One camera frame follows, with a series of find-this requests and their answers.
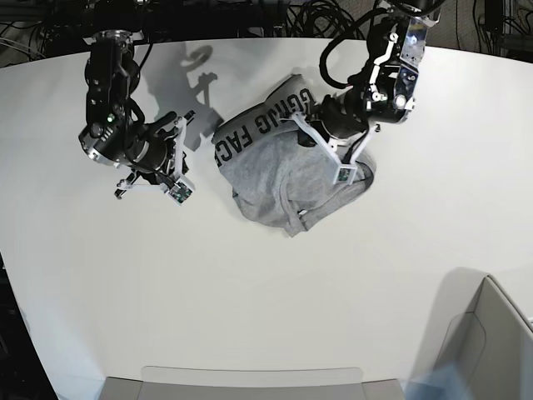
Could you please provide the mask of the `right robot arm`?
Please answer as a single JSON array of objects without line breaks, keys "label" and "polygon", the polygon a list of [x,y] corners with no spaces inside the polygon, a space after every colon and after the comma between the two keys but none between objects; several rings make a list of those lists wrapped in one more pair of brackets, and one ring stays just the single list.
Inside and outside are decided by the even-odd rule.
[{"label": "right robot arm", "polygon": [[92,36],[84,70],[87,84],[86,126],[78,136],[82,150],[96,163],[129,168],[114,192],[116,198],[134,188],[154,188],[177,204],[194,192],[186,178],[184,152],[193,112],[170,111],[153,122],[132,98],[141,77],[134,59],[135,33],[104,30]]}]

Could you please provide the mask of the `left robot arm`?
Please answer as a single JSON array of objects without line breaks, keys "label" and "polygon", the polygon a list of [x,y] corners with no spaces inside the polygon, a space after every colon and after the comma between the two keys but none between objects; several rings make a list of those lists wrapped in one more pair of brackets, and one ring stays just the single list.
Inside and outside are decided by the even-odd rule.
[{"label": "left robot arm", "polygon": [[[342,89],[339,96],[326,95],[310,107],[306,122],[325,140],[360,142],[375,123],[401,123],[415,106],[419,65],[427,33],[440,18],[442,1],[376,1],[326,45],[319,58],[322,80]],[[368,59],[361,71],[346,81],[336,80],[328,70],[330,54],[342,42],[355,38],[367,24]]]}]

